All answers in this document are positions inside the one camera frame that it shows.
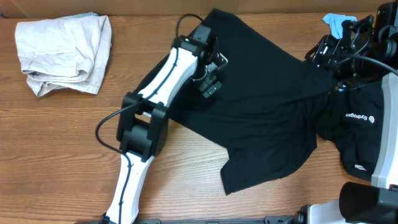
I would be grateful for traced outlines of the black t-shirt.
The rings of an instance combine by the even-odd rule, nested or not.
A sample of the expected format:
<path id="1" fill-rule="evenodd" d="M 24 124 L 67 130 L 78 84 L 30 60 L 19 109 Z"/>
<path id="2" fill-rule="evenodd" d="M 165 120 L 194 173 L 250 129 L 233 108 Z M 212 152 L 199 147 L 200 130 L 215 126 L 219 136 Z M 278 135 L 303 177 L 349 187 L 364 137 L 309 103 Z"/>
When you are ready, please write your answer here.
<path id="1" fill-rule="evenodd" d="M 174 98 L 169 116 L 223 146 L 226 194 L 294 173 L 317 146 L 315 120 L 336 86 L 331 72 L 301 61 L 218 9 L 205 18 L 227 66 L 208 98 L 191 83 Z"/>

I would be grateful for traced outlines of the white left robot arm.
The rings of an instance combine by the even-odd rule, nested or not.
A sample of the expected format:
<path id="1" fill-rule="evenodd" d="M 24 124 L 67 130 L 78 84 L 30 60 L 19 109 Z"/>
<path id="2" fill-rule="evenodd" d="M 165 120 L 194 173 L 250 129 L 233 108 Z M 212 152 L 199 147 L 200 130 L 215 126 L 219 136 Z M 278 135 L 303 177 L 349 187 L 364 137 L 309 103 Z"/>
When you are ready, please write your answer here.
<path id="1" fill-rule="evenodd" d="M 149 167 L 165 144 L 169 108 L 188 81 L 205 97 L 221 88 L 215 73 L 228 63 L 219 51 L 218 38 L 200 24 L 189 36 L 178 35 L 162 68 L 137 92 L 129 92 L 116 112 L 119 124 L 121 168 L 113 201 L 100 223 L 134 223 Z"/>

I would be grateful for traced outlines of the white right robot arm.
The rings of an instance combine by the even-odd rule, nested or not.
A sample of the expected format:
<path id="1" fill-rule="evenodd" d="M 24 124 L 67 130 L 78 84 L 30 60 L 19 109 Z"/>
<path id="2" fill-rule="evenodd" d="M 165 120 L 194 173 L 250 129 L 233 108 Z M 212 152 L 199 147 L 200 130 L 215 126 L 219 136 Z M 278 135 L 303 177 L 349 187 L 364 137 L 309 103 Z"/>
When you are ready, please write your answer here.
<path id="1" fill-rule="evenodd" d="M 306 60 L 331 71 L 337 87 L 319 136 L 335 144 L 348 174 L 338 199 L 305 205 L 292 223 L 397 222 L 397 2 L 354 21 L 328 14 L 331 32 Z"/>

